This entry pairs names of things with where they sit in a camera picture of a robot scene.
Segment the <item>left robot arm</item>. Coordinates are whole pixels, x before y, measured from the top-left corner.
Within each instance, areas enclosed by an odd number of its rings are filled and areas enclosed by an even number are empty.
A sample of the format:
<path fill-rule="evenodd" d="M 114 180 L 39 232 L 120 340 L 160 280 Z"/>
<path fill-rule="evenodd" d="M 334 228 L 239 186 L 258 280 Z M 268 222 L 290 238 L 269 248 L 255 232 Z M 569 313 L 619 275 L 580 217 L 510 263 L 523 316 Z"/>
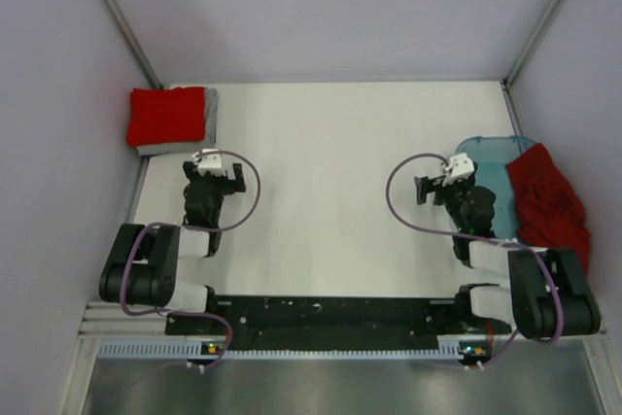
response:
<path fill-rule="evenodd" d="M 177 225 L 146 227 L 123 224 L 102 270 L 98 293 L 101 300 L 144 305 L 156 310 L 187 312 L 187 322 L 199 333 L 214 331 L 220 322 L 219 308 L 209 302 L 212 288 L 177 277 L 183 259 L 207 259 L 220 247 L 219 221 L 227 196 L 244 192 L 246 183 L 240 163 L 233 176 L 219 165 L 185 162 L 188 184 L 183 190 L 185 214 Z"/>

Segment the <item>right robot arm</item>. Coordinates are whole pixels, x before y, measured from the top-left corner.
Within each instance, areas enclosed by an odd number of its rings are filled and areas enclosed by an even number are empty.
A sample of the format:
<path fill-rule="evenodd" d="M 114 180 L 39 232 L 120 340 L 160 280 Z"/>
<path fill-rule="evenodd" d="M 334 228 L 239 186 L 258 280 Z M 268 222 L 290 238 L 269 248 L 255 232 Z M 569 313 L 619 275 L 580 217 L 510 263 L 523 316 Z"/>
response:
<path fill-rule="evenodd" d="M 441 176 L 416 177 L 414 183 L 417 203 L 432 196 L 457 228 L 452 238 L 456 258 L 494 276 L 491 283 L 459 288 L 453 318 L 460 330 L 477 332 L 489 319 L 535 340 L 600 330 L 600 309 L 573 249 L 518 248 L 498 239 L 493 231 L 496 196 L 473 177 L 451 185 L 444 185 Z"/>

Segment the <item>dark red t-shirt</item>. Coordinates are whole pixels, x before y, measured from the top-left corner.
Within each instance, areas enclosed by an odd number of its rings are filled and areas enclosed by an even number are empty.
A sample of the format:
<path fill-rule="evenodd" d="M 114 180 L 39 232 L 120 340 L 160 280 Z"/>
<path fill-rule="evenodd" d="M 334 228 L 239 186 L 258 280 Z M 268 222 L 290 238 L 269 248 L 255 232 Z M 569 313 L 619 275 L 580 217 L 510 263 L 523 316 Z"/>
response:
<path fill-rule="evenodd" d="M 545 146 L 533 145 L 508 163 L 506 171 L 515 195 L 519 238 L 540 247 L 570 247 L 588 271 L 591 233 L 584 205 Z"/>

